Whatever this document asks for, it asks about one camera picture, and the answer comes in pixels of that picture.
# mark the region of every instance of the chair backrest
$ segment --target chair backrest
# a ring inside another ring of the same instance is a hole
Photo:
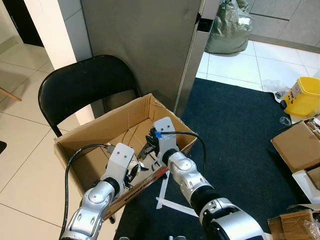
[[[60,137],[57,125],[64,119],[94,101],[127,90],[141,96],[128,66],[115,56],[99,55],[49,74],[40,86],[38,103],[45,119]]]

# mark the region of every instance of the white tape line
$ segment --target white tape line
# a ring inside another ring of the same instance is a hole
[[[165,199],[160,199],[159,197],[156,197],[155,199],[157,199],[157,200],[158,200],[158,203],[161,203],[161,205],[165,205],[165,206],[167,206],[167,207],[169,207],[169,208],[178,210],[178,211],[180,211],[180,212],[183,212],[183,213],[185,213],[185,214],[189,214],[189,215],[191,215],[191,216],[195,216],[195,217],[197,217],[197,218],[199,217],[199,216],[196,214],[195,210],[193,210],[193,209],[190,208],[190,207],[182,206],[182,205],[177,204],[177,203],[175,203],[175,202],[173,202],[173,201],[168,201],[168,200],[165,200]]]
[[[168,185],[168,181],[169,181],[169,175],[170,172],[167,171],[166,173],[166,179],[164,178],[162,180],[162,185],[161,185],[161,190],[160,190],[160,194],[159,194],[159,199],[165,199],[165,195],[166,195],[166,190],[167,190],[167,185]],[[162,208],[162,204],[160,201],[158,201],[158,203],[156,204],[156,209],[160,209]]]

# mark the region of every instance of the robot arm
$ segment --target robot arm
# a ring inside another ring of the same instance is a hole
[[[188,203],[199,216],[209,240],[265,239],[264,232],[253,217],[220,197],[211,184],[197,171],[196,164],[176,146],[175,129],[169,117],[154,122],[154,135],[158,138],[157,159],[166,164],[179,184]]]
[[[118,143],[100,182],[84,193],[80,208],[73,214],[61,239],[96,240],[108,206],[125,191],[128,166],[135,151]]]
[[[196,164],[179,152],[171,119],[153,123],[150,131],[158,162],[168,166],[188,203],[199,216],[209,240],[265,240],[259,224],[246,212],[220,197],[198,172]],[[128,166],[134,150],[118,143],[100,182],[85,192],[80,208],[74,213],[61,240],[96,240],[108,206],[129,186]]]

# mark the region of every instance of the dark rug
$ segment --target dark rug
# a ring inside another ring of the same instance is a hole
[[[267,233],[268,219],[290,205],[309,203],[270,142],[283,131],[279,118],[285,115],[271,93],[196,78],[182,118],[206,144],[206,179]],[[202,171],[199,142],[189,157]],[[156,210],[161,184],[158,180],[125,207],[114,240],[206,239],[197,217],[166,206]],[[165,199],[189,207],[172,175]]]
[[[7,144],[4,141],[0,141],[0,154],[6,149]]]

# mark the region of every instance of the white tile floor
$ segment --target white tile floor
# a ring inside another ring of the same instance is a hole
[[[250,41],[231,56],[204,53],[197,77],[258,91],[262,83],[301,75],[319,77],[319,54]],[[53,71],[42,47],[17,44],[0,54],[0,87],[22,99],[0,93],[0,226],[3,239],[56,240],[64,206],[64,170],[53,151],[55,137],[38,106],[38,89]],[[79,125],[71,116],[59,125],[63,133]],[[70,185],[70,214],[80,195]],[[117,213],[119,221],[122,211]],[[106,222],[99,239],[112,240],[117,225]]]
[[[231,55],[204,53],[197,78],[263,91],[282,80],[289,88],[301,76],[319,78],[320,54],[261,42],[248,42]]]

